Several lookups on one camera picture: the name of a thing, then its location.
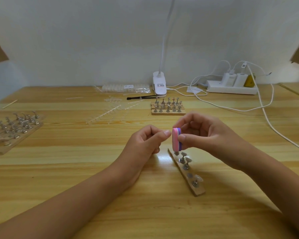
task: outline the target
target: person's right arm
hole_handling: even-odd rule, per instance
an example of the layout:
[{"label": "person's right arm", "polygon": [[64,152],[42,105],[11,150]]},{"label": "person's right arm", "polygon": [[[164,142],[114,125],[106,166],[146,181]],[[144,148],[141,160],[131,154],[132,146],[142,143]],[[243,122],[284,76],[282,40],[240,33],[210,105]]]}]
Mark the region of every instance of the person's right arm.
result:
[{"label": "person's right arm", "polygon": [[189,113],[180,127],[183,149],[203,149],[234,169],[246,173],[299,229],[299,176],[238,136],[217,118]]}]

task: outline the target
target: hand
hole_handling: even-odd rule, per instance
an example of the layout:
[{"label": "hand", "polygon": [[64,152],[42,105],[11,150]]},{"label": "hand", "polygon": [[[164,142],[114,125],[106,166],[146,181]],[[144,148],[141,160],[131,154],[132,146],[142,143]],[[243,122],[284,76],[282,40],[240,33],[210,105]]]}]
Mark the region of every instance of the hand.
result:
[{"label": "hand", "polygon": [[178,140],[183,149],[203,149],[234,169],[242,170],[249,154],[258,151],[215,117],[191,112],[173,126],[177,127],[182,131]]},{"label": "hand", "polygon": [[145,126],[132,134],[122,153],[110,167],[122,175],[127,187],[131,186],[151,155],[158,153],[161,143],[170,136],[171,131],[162,131],[153,125]]}]

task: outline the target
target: pink sponge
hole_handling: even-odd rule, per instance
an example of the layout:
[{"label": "pink sponge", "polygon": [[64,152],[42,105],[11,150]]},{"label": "pink sponge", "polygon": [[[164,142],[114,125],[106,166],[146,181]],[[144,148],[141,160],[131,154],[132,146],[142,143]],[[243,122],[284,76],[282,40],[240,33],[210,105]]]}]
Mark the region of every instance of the pink sponge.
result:
[{"label": "pink sponge", "polygon": [[173,128],[171,134],[174,152],[182,151],[182,143],[178,141],[178,136],[182,134],[180,128]]}]

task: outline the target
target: person's left hand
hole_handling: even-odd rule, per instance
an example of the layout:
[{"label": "person's left hand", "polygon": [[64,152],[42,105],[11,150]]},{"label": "person's left hand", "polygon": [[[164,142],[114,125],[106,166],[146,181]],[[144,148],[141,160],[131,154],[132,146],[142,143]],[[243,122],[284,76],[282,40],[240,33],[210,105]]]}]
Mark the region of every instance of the person's left hand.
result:
[{"label": "person's left hand", "polygon": [[158,153],[161,143],[170,136],[171,131],[162,131],[153,125],[143,127],[132,134],[122,153],[110,167],[122,174],[127,187],[133,185],[151,155]]}]

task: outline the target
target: black tweezers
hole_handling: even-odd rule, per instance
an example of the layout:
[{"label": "black tweezers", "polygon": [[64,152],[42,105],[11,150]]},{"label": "black tweezers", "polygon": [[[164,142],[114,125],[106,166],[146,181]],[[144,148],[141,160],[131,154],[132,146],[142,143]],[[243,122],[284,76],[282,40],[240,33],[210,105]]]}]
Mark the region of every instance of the black tweezers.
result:
[{"label": "black tweezers", "polygon": [[132,100],[132,99],[156,99],[156,95],[151,95],[151,96],[137,96],[137,97],[127,97],[127,100]]}]

